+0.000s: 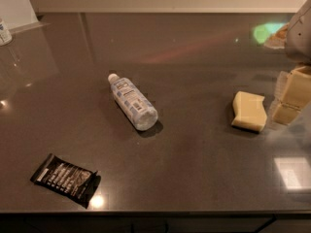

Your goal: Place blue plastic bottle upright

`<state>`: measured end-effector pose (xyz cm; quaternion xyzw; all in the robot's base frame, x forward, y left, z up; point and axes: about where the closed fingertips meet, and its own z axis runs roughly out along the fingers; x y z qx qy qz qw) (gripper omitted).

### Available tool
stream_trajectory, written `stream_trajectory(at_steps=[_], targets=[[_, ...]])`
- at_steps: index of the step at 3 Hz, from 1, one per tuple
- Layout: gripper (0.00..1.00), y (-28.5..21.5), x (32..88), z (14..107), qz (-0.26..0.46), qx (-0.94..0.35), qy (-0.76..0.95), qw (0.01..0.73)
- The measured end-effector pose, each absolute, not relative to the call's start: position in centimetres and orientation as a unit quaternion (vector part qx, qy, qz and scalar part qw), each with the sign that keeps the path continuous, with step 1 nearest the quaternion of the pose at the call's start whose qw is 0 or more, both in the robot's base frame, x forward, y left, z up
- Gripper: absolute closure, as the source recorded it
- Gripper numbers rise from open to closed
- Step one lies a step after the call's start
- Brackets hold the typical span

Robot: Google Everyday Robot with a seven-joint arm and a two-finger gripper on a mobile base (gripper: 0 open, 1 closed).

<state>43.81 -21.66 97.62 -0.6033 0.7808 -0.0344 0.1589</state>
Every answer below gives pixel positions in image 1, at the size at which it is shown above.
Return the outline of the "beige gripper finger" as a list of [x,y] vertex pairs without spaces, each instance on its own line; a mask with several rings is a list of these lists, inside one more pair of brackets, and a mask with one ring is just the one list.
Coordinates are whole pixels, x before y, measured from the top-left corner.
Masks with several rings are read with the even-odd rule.
[[282,104],[302,110],[311,101],[311,67],[296,65],[277,78],[274,96]]
[[283,125],[291,124],[300,114],[298,108],[283,104],[278,100],[272,102],[270,109],[272,120]]

